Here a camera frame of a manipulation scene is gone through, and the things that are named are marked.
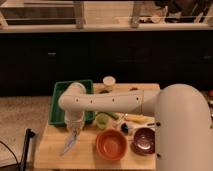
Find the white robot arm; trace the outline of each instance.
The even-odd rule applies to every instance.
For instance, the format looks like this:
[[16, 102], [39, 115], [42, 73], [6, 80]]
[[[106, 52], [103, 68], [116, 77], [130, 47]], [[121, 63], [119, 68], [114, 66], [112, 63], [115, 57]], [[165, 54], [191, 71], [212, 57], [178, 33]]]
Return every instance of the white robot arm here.
[[85, 110], [154, 116], [157, 171], [213, 171], [210, 110], [202, 94], [191, 86], [87, 95], [82, 84], [73, 83], [59, 105], [73, 123], [82, 121]]

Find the cable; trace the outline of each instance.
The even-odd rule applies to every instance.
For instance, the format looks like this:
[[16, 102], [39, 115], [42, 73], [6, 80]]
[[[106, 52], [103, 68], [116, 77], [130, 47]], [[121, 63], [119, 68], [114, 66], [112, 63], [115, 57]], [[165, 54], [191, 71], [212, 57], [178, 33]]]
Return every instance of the cable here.
[[1, 140], [0, 140], [0, 143], [3, 144], [12, 153], [12, 155], [14, 156], [14, 158], [16, 160], [16, 164], [18, 166], [18, 171], [21, 171], [19, 163], [18, 163], [18, 159], [17, 159], [16, 155], [14, 154], [14, 152], [4, 142], [2, 142]]

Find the green plastic tray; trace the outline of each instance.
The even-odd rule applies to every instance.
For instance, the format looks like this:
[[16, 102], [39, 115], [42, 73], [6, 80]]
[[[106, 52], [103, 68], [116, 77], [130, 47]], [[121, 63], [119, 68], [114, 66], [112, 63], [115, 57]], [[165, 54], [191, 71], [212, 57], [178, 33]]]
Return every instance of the green plastic tray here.
[[[93, 94], [93, 82], [92, 80], [77, 80], [77, 81], [64, 81], [56, 82], [54, 86], [54, 92], [51, 102], [51, 109], [49, 113], [49, 124], [55, 126], [66, 126], [64, 122], [64, 111], [58, 106], [58, 99], [61, 94], [69, 87], [73, 82], [80, 82], [86, 87], [87, 94]], [[93, 111], [85, 112], [85, 123], [90, 124], [93, 122], [95, 113]]]

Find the wooden table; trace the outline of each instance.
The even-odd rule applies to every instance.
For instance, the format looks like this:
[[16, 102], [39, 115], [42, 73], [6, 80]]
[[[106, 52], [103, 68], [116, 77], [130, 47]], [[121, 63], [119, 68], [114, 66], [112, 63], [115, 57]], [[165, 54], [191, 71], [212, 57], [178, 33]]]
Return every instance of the wooden table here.
[[[158, 84], [116, 84], [113, 91], [128, 91], [132, 87], [159, 89]], [[94, 84], [95, 93], [100, 92], [102, 88], [102, 84]], [[154, 118], [147, 117], [147, 120], [153, 122]], [[130, 149], [132, 136], [126, 137], [128, 150], [124, 158], [116, 162], [103, 160], [95, 150], [95, 138], [99, 132], [100, 130], [94, 124], [86, 125], [75, 146], [64, 156], [60, 156], [69, 132], [65, 128], [47, 124], [39, 148], [36, 150], [34, 167], [39, 169], [155, 169], [155, 155], [139, 156], [132, 152]]]

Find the dark bowl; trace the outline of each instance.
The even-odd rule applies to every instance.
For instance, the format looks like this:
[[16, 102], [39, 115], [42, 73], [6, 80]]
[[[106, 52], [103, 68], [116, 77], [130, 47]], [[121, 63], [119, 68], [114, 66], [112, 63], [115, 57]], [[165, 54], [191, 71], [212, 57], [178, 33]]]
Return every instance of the dark bowl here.
[[155, 153], [155, 131], [150, 128], [138, 129], [134, 134], [131, 148], [139, 155]]

